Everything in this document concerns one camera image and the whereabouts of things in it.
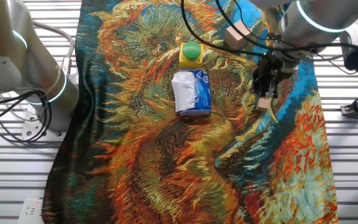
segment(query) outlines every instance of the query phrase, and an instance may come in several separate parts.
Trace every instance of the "white tissue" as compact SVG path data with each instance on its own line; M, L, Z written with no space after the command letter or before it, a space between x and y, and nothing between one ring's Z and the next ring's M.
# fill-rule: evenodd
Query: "white tissue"
M172 88L175 95L175 109L177 112L196 106L195 80L192 72L176 72L173 75Z

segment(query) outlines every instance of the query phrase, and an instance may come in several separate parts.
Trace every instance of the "green button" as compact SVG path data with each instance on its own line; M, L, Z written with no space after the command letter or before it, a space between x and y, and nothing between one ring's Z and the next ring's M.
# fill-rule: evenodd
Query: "green button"
M194 59L200 56L201 46L197 42L190 41L184 44L182 52L186 58Z

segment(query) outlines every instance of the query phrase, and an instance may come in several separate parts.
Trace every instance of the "black cable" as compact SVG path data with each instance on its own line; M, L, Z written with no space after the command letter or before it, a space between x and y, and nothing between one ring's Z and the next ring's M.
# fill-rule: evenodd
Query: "black cable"
M18 105L20 102L24 101L25 99L27 99L28 97L30 97L31 95L34 94L34 91L28 92L28 94L23 94L25 96L22 96L21 99L19 99L17 102L15 102L14 104L12 104L12 106L8 107L4 112L2 112L0 114L0 117L4 116L6 113L10 112L10 110L12 110L16 105Z
M36 91L30 91L30 92L27 92L27 93L24 93L24 94L21 94L17 97L14 97L14 98L11 98L11 99L8 99L8 100L0 100L0 104L1 103L8 103L8 102L12 102L12 101L15 101L15 100L20 100L20 99L27 99L29 96L31 95L34 95Z
M42 97L40 92L37 92L36 94L40 97L41 103L43 106L45 106L45 104L47 104L48 109L49 109L49 113L50 113L50 119L47 123L47 112L45 111L44 113L44 122L42 123L42 127L40 128L40 131L33 137L31 137L30 139L27 140L23 140L23 139L19 139L17 138L15 135L13 135L3 124L3 122L0 120L0 125L1 127L15 140L13 139L9 139L7 137L5 137L2 133L0 133L0 137L2 137L3 139L9 141L9 142L14 142L14 143L33 143L38 141L40 138L42 138L42 136L44 136L44 133L48 130L50 123L52 122L52 108L50 106L49 102L46 102L45 98Z
M218 46L218 45L214 45L212 43L209 43L205 40L203 40L201 37L199 37L194 31L193 29L190 27L190 24L189 22L187 21L187 18L186 18L186 12L185 12L185 0L181 0L180 1L180 6L181 6L181 14L182 14L182 17L183 17L183 20L185 21L185 24L186 24L186 27L187 29L190 31L190 33L196 37L197 40L199 40L201 43L203 44L206 44L212 48L215 48L215 49L219 49L219 50L225 50L227 52L231 52L231 53L242 53L242 54L249 54L249 55L255 55L255 56L259 56L259 57L266 57L264 54L261 54L261 53L256 53L256 52L248 52L248 51L244 51L244 50L234 50L234 49L230 49L230 48L226 48L226 47L221 47L221 46Z
M315 53L316 55L318 55L318 56L320 56L322 59L325 59L323 56L321 56L320 54L317 54L317 53ZM336 64L334 64L334 62L332 62L332 61L328 61L329 63L331 63L332 65L334 65L335 67L337 67L340 71L342 71L342 72L344 72L344 73L346 73L346 74L348 74L348 75L354 75L354 74L356 74L357 72L352 72L352 73L350 73L350 72L347 72L347 71L345 71L345 70L343 70L343 69L341 69L339 66L337 66Z
M280 40L280 39L276 39L276 38L273 39L273 38L270 38L270 37L269 37L268 39L265 39L265 38L259 37L258 35L255 35L255 34L252 32L252 30L251 30L250 28L248 28L247 24L244 22L244 20L243 20L243 18L242 18L242 9L241 9L240 4L237 2L237 0L234 0L234 2L236 3L237 7L239 8L240 17L241 17L241 22L243 23L243 25L246 27L246 29L249 31L249 33L250 33L251 35L253 35L254 37L256 37L256 38L259 39L259 40L264 40L264 41L266 41L266 40L277 40L277 41L280 41L280 42L282 42L282 43L284 43L284 44L288 44L288 45L290 45L290 46L292 46L292 47L296 47L295 45L290 44L290 43L288 43L288 42L286 42L286 41L284 41L284 40Z
M297 47L297 48L277 48L277 47L269 47L269 46L265 46L262 44L259 44L258 42L255 42L253 40L251 40L250 38L248 38L247 36L245 36L234 24L233 22L230 20L230 18L227 16L227 14L224 12L221 3L219 2L219 0L215 0L216 5L219 8L219 11L221 12L222 16L225 18L225 20L230 24L230 26L241 35L241 37L243 37L245 40L248 40L249 42L253 43L256 46L268 49L268 50L277 50L277 51L281 51L281 52L291 52L291 51L297 51L297 50L307 50L310 51L311 49L317 49L317 48L321 48L321 47L350 47L350 48L356 48L358 49L357 45L353 45L353 44L346 44L346 43L329 43L329 44L317 44L314 46L307 46L307 47Z

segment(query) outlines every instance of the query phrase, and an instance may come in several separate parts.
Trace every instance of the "yellow button base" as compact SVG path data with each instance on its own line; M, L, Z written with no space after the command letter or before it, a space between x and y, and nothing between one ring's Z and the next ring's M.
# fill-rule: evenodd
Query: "yellow button base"
M194 58L190 59L184 56L182 52L182 48L185 43L182 43L180 46L180 55L179 55L179 67L180 68L201 68L203 66L203 55L204 55L204 45L200 44L201 46L201 54Z

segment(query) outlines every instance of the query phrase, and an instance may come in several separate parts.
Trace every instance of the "wooden block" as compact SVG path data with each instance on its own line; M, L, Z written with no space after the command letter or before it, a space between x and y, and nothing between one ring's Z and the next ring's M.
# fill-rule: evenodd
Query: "wooden block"
M250 32L245 27L245 25L242 23L242 21L237 21L234 26L239 29L244 35L248 37ZM233 27L229 26L226 29L226 34L224 36L224 42L227 43L227 45L235 50L240 49L241 47L245 46L247 44L247 40L245 40L241 35L236 32Z
M266 112L270 108L270 99L260 98L256 104L256 110Z

